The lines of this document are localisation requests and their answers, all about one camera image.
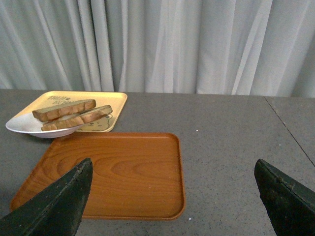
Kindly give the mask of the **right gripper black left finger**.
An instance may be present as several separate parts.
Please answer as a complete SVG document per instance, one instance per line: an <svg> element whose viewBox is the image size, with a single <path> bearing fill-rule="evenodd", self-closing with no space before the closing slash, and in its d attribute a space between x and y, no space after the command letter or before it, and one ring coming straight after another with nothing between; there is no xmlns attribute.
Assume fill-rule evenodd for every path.
<svg viewBox="0 0 315 236"><path fill-rule="evenodd" d="M93 178L86 158L25 204L0 220L2 236L74 236Z"/></svg>

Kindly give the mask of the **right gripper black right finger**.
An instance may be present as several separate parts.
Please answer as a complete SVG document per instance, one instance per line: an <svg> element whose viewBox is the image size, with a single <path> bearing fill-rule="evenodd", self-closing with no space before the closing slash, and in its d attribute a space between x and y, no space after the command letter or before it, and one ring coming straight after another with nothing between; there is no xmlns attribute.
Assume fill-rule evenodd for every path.
<svg viewBox="0 0 315 236"><path fill-rule="evenodd" d="M260 198L278 236L315 234L315 193L263 159L254 167Z"/></svg>

